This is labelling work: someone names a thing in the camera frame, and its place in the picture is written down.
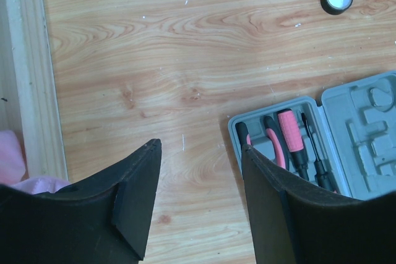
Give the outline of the grey plastic tool case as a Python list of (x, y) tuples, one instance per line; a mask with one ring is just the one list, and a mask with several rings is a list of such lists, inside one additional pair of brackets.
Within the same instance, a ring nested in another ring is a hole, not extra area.
[(277, 113), (291, 109), (308, 156), (309, 181), (315, 185), (315, 154), (301, 114), (308, 124), (337, 193), (369, 200), (395, 190), (395, 72), (386, 72), (322, 93), (320, 101), (303, 96), (233, 117), (228, 123), (237, 158), (241, 157), (236, 124), (247, 125), (252, 146), (275, 163), (264, 116), (277, 124)]

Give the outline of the pink handled pliers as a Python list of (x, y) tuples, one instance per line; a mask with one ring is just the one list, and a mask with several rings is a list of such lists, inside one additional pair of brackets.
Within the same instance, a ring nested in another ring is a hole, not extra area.
[[(263, 125), (265, 128), (265, 133), (267, 138), (272, 144), (273, 152), (275, 154), (275, 163), (286, 170), (290, 169), (290, 159), (286, 151), (286, 144), (284, 138), (281, 136), (280, 130), (270, 116), (264, 116)], [(236, 124), (236, 132), (239, 140), (239, 144), (252, 145), (248, 127), (244, 122), (239, 122)]]

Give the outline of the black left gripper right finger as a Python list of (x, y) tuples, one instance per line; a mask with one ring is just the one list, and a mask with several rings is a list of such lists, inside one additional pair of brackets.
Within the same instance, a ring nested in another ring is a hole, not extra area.
[(282, 169), (250, 145), (242, 175), (257, 263), (394, 263), (395, 193), (358, 200)]

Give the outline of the pink black screwdriver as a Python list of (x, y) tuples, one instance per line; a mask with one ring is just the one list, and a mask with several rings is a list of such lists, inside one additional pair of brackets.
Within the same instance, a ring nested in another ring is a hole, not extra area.
[(308, 119), (307, 119), (305, 113), (301, 114), (301, 118), (302, 118), (303, 124), (305, 126), (307, 136), (309, 137), (309, 139), (311, 141), (312, 148), (313, 148), (314, 154), (315, 154), (314, 167), (316, 170), (316, 175), (315, 175), (316, 182), (319, 187), (322, 187), (323, 189), (326, 189), (326, 190), (336, 193), (337, 191), (335, 190), (334, 186), (332, 185), (329, 174), (328, 174), (327, 170), (325, 169), (325, 166), (319, 156), (319, 152), (317, 150), (317, 146), (315, 144), (315, 141), (314, 141), (314, 138), (312, 135), (312, 131), (308, 124)]
[(293, 166), (300, 178), (309, 181), (308, 156), (295, 114), (291, 109), (283, 109), (277, 113), (277, 117)]

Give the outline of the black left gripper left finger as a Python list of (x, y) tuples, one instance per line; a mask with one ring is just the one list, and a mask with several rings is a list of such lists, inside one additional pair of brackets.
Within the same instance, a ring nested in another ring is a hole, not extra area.
[(60, 189), (1, 187), (2, 263), (138, 263), (145, 251), (161, 141)]

